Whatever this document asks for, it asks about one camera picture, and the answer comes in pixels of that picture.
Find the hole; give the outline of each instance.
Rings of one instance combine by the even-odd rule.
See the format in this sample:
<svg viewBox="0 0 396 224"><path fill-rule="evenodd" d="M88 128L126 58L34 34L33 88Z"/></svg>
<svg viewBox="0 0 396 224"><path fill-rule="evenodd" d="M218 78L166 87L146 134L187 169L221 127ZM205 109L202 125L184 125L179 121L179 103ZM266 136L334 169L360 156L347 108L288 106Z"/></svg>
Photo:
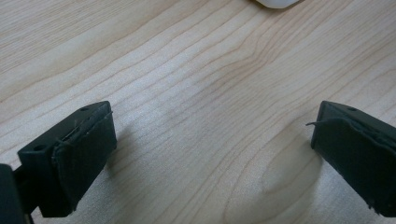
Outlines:
<svg viewBox="0 0 396 224"><path fill-rule="evenodd" d="M33 148L33 151L40 151L40 150L43 150L46 147L47 147L46 145L36 146L36 147Z"/></svg>

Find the wood grain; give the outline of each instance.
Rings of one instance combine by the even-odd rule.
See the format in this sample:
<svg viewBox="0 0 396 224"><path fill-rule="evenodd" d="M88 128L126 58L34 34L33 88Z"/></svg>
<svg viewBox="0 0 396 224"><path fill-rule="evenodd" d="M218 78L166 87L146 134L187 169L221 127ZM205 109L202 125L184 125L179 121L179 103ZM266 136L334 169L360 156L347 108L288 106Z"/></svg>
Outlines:
<svg viewBox="0 0 396 224"><path fill-rule="evenodd" d="M118 149L37 223L394 223L309 147L322 100L396 126L396 2L3 1L0 162L108 100Z"/></svg>

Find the white object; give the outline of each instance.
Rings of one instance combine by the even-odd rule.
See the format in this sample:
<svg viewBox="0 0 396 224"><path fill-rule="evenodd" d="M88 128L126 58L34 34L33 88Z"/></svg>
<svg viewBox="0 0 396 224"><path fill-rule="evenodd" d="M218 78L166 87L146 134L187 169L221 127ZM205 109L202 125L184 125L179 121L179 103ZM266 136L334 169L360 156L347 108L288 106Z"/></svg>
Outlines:
<svg viewBox="0 0 396 224"><path fill-rule="evenodd" d="M284 8L298 2L299 0L257 0L257 1L265 5L266 7Z"/></svg>

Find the black object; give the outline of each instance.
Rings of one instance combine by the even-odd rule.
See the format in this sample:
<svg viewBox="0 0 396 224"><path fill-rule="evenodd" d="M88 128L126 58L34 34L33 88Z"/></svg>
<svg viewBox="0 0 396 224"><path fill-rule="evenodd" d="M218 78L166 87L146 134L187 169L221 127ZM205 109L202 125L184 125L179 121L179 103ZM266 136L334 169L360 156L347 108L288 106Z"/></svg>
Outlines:
<svg viewBox="0 0 396 224"><path fill-rule="evenodd" d="M0 223L32 223L37 206L43 217L68 216L116 146L109 102L77 110L21 149L13 174L0 165Z"/></svg>
<svg viewBox="0 0 396 224"><path fill-rule="evenodd" d="M396 217L396 129L356 108L322 102L311 147L384 217Z"/></svg>

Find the wooden table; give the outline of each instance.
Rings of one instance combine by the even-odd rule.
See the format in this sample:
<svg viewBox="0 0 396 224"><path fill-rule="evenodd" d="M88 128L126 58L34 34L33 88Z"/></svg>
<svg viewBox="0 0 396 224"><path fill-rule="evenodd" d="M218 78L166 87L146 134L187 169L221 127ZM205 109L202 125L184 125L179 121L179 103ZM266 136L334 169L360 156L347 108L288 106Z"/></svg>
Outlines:
<svg viewBox="0 0 396 224"><path fill-rule="evenodd" d="M2 1L0 162L81 106L118 149L66 218L395 223L309 146L321 101L396 126L396 2Z"/></svg>

